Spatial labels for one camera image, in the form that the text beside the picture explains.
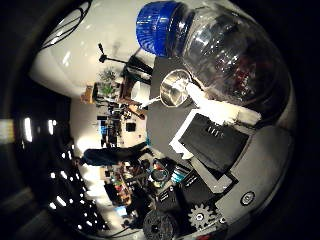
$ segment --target white wall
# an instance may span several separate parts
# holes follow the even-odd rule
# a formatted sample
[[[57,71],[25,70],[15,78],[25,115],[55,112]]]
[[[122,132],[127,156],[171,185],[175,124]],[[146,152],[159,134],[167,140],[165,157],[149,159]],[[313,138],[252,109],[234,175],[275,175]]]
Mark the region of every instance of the white wall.
[[[101,134],[96,124],[97,116],[103,115],[103,112],[103,108],[96,108],[94,104],[84,104],[78,99],[71,101],[70,128],[77,156],[81,156],[87,148],[101,148]]]

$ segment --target blue bottle cap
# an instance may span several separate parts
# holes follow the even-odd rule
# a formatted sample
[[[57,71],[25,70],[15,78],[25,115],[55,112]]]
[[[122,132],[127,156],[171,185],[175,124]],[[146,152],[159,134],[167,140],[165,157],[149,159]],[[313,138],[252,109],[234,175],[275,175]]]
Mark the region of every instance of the blue bottle cap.
[[[140,10],[136,35],[141,48],[157,56],[167,56],[165,43],[170,18],[180,4],[175,1],[151,2]]]

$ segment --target person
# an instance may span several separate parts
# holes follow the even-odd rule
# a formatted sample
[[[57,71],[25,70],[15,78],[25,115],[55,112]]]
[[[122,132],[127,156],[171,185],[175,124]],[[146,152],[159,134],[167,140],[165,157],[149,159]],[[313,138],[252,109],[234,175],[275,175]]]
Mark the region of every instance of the person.
[[[74,158],[74,165],[88,164],[92,166],[112,166],[119,162],[137,163],[138,159],[143,154],[150,154],[153,152],[149,148],[143,149],[147,144],[142,142],[128,148],[108,147],[101,149],[87,149],[81,158]]]

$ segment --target metal bowl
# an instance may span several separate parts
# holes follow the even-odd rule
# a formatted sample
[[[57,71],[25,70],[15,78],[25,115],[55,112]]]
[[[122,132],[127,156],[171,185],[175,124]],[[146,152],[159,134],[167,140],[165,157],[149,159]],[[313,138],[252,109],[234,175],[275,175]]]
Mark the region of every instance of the metal bowl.
[[[161,102],[167,107],[186,107],[192,103],[186,90],[191,82],[190,74],[183,69],[170,72],[160,86]]]

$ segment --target bottle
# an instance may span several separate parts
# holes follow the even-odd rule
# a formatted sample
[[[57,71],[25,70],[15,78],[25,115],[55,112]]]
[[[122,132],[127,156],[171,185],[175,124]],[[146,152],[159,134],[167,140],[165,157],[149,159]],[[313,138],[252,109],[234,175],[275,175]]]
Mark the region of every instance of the bottle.
[[[246,106],[274,119],[290,92],[278,49],[254,20],[223,6],[189,9],[175,1],[146,4],[137,17],[140,46],[180,58],[209,99]]]

